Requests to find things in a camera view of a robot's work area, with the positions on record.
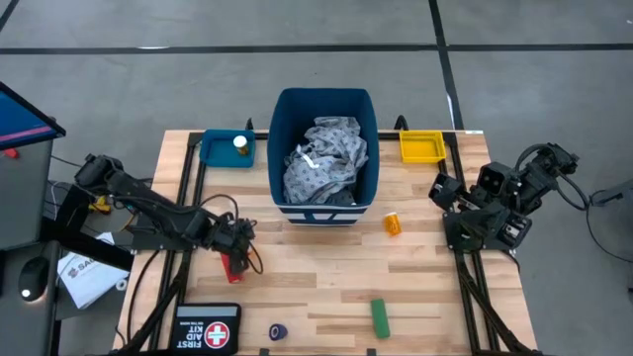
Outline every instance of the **red cross symbol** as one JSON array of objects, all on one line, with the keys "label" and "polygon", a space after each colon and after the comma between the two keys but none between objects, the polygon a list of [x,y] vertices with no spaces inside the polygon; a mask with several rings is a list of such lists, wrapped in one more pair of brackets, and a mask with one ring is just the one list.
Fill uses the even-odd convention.
[{"label": "red cross symbol", "polygon": [[220,321],[213,322],[205,330],[205,342],[213,349],[225,347],[229,337],[228,326]]}]

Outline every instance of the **concrete floor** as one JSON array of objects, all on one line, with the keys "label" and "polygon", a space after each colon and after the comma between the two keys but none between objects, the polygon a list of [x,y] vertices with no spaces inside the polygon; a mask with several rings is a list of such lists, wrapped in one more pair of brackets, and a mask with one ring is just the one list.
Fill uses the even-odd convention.
[{"label": "concrete floor", "polygon": [[[6,6],[9,0],[0,0]],[[440,0],[455,44],[633,43],[627,0]],[[417,0],[20,0],[0,47],[434,43]],[[484,130],[511,164],[535,142],[581,157],[574,179],[593,192],[633,177],[632,51],[450,52],[466,129]],[[434,51],[276,54],[0,55],[0,80],[67,129],[54,154],[89,153],[153,174],[169,129],[267,128],[286,87],[363,87],[380,128],[399,114],[414,129],[450,129]],[[53,163],[50,178],[73,169]],[[627,207],[591,213],[598,238],[633,258]],[[105,229],[125,217],[91,222]],[[555,194],[533,215],[521,278],[539,348],[558,355],[627,355],[631,268],[593,244],[583,213]],[[63,323],[61,353],[105,353],[122,294]]]}]

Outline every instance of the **computer monitor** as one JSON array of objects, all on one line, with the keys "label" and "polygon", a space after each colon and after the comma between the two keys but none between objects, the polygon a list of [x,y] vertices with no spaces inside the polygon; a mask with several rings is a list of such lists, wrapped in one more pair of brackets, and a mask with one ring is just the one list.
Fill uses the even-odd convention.
[{"label": "computer monitor", "polygon": [[0,150],[65,135],[52,118],[0,82]]}]

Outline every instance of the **paper sheet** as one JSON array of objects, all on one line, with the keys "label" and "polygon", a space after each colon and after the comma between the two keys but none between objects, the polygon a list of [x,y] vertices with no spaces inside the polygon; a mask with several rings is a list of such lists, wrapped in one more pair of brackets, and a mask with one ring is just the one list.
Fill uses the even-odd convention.
[{"label": "paper sheet", "polygon": [[[95,238],[114,244],[114,238],[109,232]],[[85,309],[114,287],[117,282],[127,278],[130,272],[70,252],[57,262],[57,275],[77,307]]]}]

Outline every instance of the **blue tape roll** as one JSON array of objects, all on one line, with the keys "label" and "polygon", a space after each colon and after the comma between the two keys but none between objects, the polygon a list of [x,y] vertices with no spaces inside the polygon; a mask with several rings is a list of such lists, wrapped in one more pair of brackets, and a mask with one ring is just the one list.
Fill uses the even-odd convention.
[{"label": "blue tape roll", "polygon": [[288,335],[288,329],[282,324],[272,324],[268,330],[268,337],[271,340],[281,340]]}]

